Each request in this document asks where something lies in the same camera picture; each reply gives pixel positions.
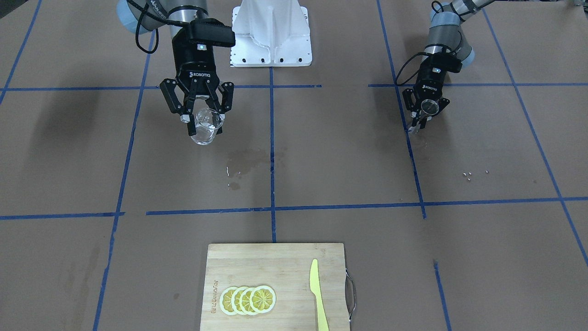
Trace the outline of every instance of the knife blade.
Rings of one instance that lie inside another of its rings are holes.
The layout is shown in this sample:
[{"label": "knife blade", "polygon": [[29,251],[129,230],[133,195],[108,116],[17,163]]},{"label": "knife blade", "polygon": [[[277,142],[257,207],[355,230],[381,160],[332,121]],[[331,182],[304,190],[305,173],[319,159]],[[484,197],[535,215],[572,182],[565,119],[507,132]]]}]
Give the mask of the knife blade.
[{"label": "knife blade", "polygon": [[323,297],[320,293],[319,260],[317,259],[312,260],[312,264],[310,265],[310,291],[316,298],[316,316],[319,331],[329,331],[325,307],[323,307]]}]

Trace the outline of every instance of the cutting board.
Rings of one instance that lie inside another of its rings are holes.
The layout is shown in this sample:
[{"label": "cutting board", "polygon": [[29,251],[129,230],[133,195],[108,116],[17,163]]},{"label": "cutting board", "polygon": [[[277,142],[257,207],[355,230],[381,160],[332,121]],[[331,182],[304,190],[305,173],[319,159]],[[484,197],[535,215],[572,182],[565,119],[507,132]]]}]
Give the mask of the cutting board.
[{"label": "cutting board", "polygon": [[[349,331],[343,244],[211,244],[206,259],[201,331],[318,330],[310,265],[319,262],[320,288],[329,331]],[[268,285],[274,308],[256,316],[228,316],[221,293],[231,286]]]}]

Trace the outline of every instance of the lemon slice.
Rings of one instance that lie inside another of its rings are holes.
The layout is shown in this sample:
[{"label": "lemon slice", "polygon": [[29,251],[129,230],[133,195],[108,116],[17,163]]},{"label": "lemon slice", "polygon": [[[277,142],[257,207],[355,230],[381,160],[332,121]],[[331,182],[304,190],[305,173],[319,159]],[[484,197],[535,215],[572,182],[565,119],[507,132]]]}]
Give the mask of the lemon slice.
[{"label": "lemon slice", "polygon": [[245,315],[253,316],[258,314],[253,310],[253,308],[251,308],[251,303],[249,301],[249,298],[251,298],[251,293],[253,293],[253,290],[255,290],[255,287],[250,287],[243,291],[243,293],[241,293],[241,298],[239,300],[239,308],[241,308],[241,311],[244,312]]},{"label": "lemon slice", "polygon": [[222,310],[223,313],[230,315],[230,316],[237,315],[237,313],[233,309],[233,306],[230,305],[230,299],[233,296],[233,292],[236,289],[237,289],[236,286],[228,287],[220,295],[220,299],[221,299],[220,309]]},{"label": "lemon slice", "polygon": [[249,288],[249,286],[238,287],[233,292],[233,295],[230,297],[230,306],[233,308],[233,311],[239,315],[246,315],[244,312],[241,311],[240,301],[241,301],[241,294],[243,293],[243,291],[245,291],[248,288]]},{"label": "lemon slice", "polygon": [[276,304],[276,292],[267,285],[261,285],[253,289],[249,304],[254,312],[264,314],[273,309]]}]

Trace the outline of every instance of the clear glass cup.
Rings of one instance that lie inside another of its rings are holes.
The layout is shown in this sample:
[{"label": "clear glass cup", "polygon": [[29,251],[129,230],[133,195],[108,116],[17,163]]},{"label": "clear glass cup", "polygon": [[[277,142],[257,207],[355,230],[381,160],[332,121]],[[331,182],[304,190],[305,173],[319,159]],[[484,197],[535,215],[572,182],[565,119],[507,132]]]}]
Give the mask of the clear glass cup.
[{"label": "clear glass cup", "polygon": [[225,115],[216,110],[205,108],[194,116],[196,122],[196,134],[191,136],[192,140],[199,145],[208,145],[216,137],[216,132],[225,121]]}]

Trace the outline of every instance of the metal handle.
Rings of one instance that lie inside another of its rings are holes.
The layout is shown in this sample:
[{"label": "metal handle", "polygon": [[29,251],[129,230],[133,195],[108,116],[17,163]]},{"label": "metal handle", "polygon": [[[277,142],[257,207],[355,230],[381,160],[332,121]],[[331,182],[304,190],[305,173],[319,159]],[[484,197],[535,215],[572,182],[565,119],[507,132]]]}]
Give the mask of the metal handle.
[{"label": "metal handle", "polygon": [[353,278],[351,278],[351,276],[349,275],[349,271],[347,270],[347,268],[345,268],[345,277],[346,280],[349,279],[349,281],[351,282],[351,287],[353,288],[353,308],[351,308],[351,311],[349,312],[349,323],[351,323],[353,312],[355,312],[355,308],[357,306],[355,296],[355,282],[353,281]]}]

